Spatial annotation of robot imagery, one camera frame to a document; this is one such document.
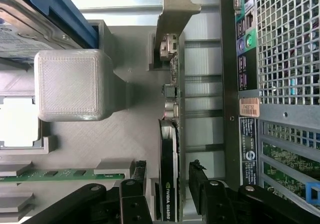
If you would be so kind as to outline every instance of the usb port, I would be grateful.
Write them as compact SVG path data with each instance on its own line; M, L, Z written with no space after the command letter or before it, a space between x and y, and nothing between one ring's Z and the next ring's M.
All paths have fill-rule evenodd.
M246 88L246 86L247 86L247 75L246 74L243 74L243 86L244 86L244 88Z
M244 76L243 76L243 74L241 73L241 74L239 74L239 84L240 84L240 88L243 88L243 86L244 86Z
M245 56L242 56L242 67L243 67L243 69L246 69L246 67L247 67L247 61L246 61L246 57Z
M254 23L254 15L253 15L253 12L250 11L246 16L245 16L245 29L248 30L250 29L252 26L253 26L253 23Z
M237 35L237 37L239 37L240 36L240 24L239 23L236 23L237 24L237 26L236 26L236 35Z
M245 26L246 22L245 22L245 19L243 19L243 20L241 21L241 23L242 23L242 30L243 30L243 32L245 32L245 30L246 30L246 26Z
M239 22L239 36L241 36L243 27L242 27L242 22Z
M242 70L242 57L238 57L238 67L239 70Z

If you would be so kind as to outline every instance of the screw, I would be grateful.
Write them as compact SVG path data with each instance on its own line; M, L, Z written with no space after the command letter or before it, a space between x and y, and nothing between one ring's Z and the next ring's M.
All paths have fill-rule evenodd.
M135 184L134 181L128 181L128 182L126 183L126 185L129 185L129 186L131 186L131 185L133 185L133 184Z
M69 37L69 36L66 36L66 35L62 35L62 39L69 40L70 37Z
M216 182L216 181L211 181L210 184L211 184L212 186L218 186L218 185L219 185L219 183Z
M19 36L23 37L23 38L36 38L37 36L33 35L33 34L28 34L28 33L18 33Z
M91 190L91 191L98 191L99 189L100 189L99 186L95 186L95 187L91 188L90 190Z
M255 189L253 187L250 187L250 186L246 186L245 189L248 191L248 192L254 192Z

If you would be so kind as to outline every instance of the perforated metal panel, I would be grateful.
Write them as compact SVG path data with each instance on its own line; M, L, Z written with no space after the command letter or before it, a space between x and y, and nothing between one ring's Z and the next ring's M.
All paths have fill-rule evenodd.
M305 128L293 128L269 122L265 122L265 124L265 135L305 147L320 149L320 131L308 131Z
M319 0L255 0L259 184L320 216Z
M319 105L319 0L256 0L264 104Z

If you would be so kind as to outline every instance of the rear i/o panel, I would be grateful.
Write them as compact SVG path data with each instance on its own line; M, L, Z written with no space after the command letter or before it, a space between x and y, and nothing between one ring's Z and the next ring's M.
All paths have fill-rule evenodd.
M254 0L241 0L235 12L238 91L257 89L257 52Z

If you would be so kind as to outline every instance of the sticker label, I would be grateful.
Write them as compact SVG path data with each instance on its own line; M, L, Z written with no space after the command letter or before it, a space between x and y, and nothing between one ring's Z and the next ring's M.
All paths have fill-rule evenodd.
M239 118L240 168L242 185L257 185L258 164L256 144L256 122L254 118Z
M33 40L0 18L0 57L19 63L33 63L40 50L52 49L46 43Z
M245 12L249 11L249 9L251 9L255 3L254 3L255 0L248 0L245 4L244 4L244 9L245 9Z
M174 143L172 139L161 139L160 144L160 168L159 168L159 185L161 196L161 220L164 222L177 221L177 195L175 186L174 170Z
M259 117L259 98L240 99L240 115L247 117Z

